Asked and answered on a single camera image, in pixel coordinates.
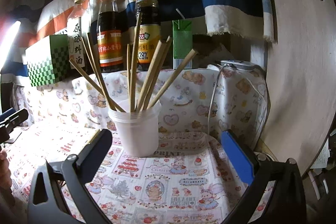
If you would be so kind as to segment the person's left hand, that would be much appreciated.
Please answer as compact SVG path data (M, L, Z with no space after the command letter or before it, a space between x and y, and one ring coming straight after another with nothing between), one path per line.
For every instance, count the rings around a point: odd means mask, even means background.
M5 150L1 150L1 166L0 166L0 184L1 196L9 206L15 205L15 198L11 192L12 180L11 171L9 169L9 161Z

